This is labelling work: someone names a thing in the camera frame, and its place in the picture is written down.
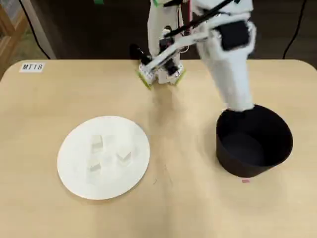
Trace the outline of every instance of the cable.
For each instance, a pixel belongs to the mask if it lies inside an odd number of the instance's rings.
[[[294,43],[294,41],[295,41],[295,39],[296,39],[296,37],[297,37],[297,35],[299,33],[299,30],[300,30],[301,24],[302,24],[302,20],[303,20],[303,16],[304,16],[304,10],[305,10],[306,3],[307,3],[307,0],[304,0],[303,1],[303,5],[302,5],[302,9],[301,9],[301,13],[299,15],[297,27],[296,27],[296,30],[295,30],[295,34],[294,34],[293,38],[291,39],[290,43],[288,44],[288,46],[286,47],[286,49],[284,51],[283,60],[286,58],[288,50],[291,48],[292,44]]]
[[[233,2],[234,0],[224,0],[223,2],[221,2],[220,4],[218,4],[217,6],[215,6],[213,9],[207,11],[204,15],[202,15],[200,18],[198,18],[197,20],[193,20],[191,22],[189,22],[187,25],[184,25],[182,27],[177,28],[176,30],[173,30],[169,33],[167,33],[165,35],[165,38],[167,37],[172,37],[175,36],[179,33],[181,33],[182,31],[185,31],[191,27],[196,27],[199,24],[203,23],[204,21],[207,21],[208,19],[214,17],[215,15],[218,14],[218,11],[220,9],[222,9],[223,7],[227,6],[229,3]]]
[[[179,20],[179,18],[180,18],[180,11],[181,11],[181,6],[179,6],[179,7],[177,8],[177,11],[176,11],[176,15],[177,15],[177,27],[181,27],[181,25],[180,25],[180,20]],[[182,50],[182,51],[180,51],[180,53],[183,54],[183,53],[188,52],[188,51],[189,51],[189,47],[190,47],[190,46],[184,47],[185,49]]]
[[[25,7],[24,7],[22,1],[19,0],[19,2],[20,2],[20,5],[21,5],[21,7],[22,7],[22,9],[23,9],[23,11],[24,11],[24,14],[26,15],[26,18],[28,19],[28,22],[29,22],[29,25],[30,25],[30,27],[31,27],[31,31],[32,31],[32,34],[33,34],[33,36],[34,36],[34,39],[35,39],[36,44],[38,45],[38,47],[40,48],[40,50],[42,51],[42,53],[50,60],[51,58],[49,57],[49,55],[46,54],[46,52],[45,52],[45,51],[43,50],[43,48],[40,46],[40,43],[39,43],[39,41],[38,41],[38,38],[36,37],[34,28],[33,28],[33,26],[32,26],[31,20],[30,20],[30,18],[29,18],[28,13],[27,13],[26,10],[25,10]]]

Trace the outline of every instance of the floor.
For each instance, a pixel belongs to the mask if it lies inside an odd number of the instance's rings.
[[[21,60],[42,59],[47,58],[36,44],[31,28],[28,26],[15,48],[9,63],[12,65]]]

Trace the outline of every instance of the wooden table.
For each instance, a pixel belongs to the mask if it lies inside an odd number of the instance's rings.
[[[10,238],[317,237],[317,73],[296,60],[249,61],[255,102],[294,135],[282,165],[250,183],[215,157],[224,109],[200,61],[185,61],[178,87],[146,89],[127,60],[52,60],[42,73],[12,66],[0,83],[0,233]],[[118,115],[148,135],[140,183],[107,201],[71,194],[56,158],[80,123]]]

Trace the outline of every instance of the label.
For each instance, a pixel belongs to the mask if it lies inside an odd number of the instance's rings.
[[[23,63],[20,73],[41,73],[45,63]]]

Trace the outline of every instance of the green tape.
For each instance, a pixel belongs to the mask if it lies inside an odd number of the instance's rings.
[[[154,3],[155,6],[163,5],[163,4],[159,4],[159,3],[157,2],[157,0],[153,0],[153,3]]]
[[[104,0],[94,0],[94,3],[97,5],[104,5]]]

